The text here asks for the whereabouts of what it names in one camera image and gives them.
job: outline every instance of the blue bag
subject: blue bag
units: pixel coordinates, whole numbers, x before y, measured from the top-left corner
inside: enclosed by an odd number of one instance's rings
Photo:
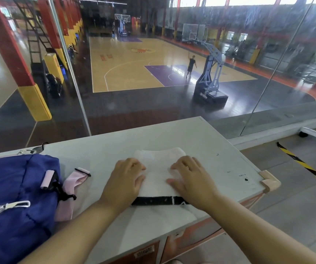
[[[0,158],[0,263],[21,261],[51,236],[58,193],[41,189],[47,170],[60,174],[59,159],[39,154]]]

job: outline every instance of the zipper pull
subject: zipper pull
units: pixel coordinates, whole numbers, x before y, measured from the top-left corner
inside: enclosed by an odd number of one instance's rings
[[[9,209],[9,208],[15,208],[15,207],[30,207],[30,206],[31,206],[30,201],[18,201],[18,202],[4,204],[3,208]]]

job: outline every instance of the pink strap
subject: pink strap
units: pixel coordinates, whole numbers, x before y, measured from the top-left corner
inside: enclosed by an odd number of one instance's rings
[[[83,168],[76,168],[74,172],[64,181],[62,188],[68,195],[75,194],[75,187],[82,184],[90,172]],[[59,201],[55,212],[55,221],[67,221],[72,219],[73,207],[75,200],[69,198],[66,201]]]

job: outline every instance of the person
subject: person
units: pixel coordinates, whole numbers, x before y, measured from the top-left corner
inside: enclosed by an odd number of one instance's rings
[[[187,76],[190,74],[190,77],[191,77],[191,73],[192,73],[192,69],[194,67],[194,64],[197,68],[197,65],[196,65],[196,60],[195,60],[195,56],[192,56],[192,58],[190,58],[190,52],[189,52],[189,56],[188,56],[189,60],[190,60],[190,63],[189,63],[189,66],[187,68],[187,74],[186,74],[186,79],[187,79]]]
[[[119,160],[100,199],[20,263],[85,262],[107,227],[138,196],[145,169],[135,158]],[[191,205],[207,212],[252,264],[316,264],[316,254],[310,249],[218,191],[196,158],[181,157],[171,169],[181,174],[182,181],[166,182]]]

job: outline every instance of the hand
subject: hand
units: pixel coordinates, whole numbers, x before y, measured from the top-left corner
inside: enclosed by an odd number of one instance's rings
[[[208,213],[219,192],[201,163],[196,158],[186,155],[179,158],[171,169],[180,173],[183,182],[176,179],[167,179],[166,182],[195,208]]]
[[[138,196],[142,182],[140,175],[146,167],[135,158],[119,160],[106,183],[99,203],[112,207],[119,215]]]

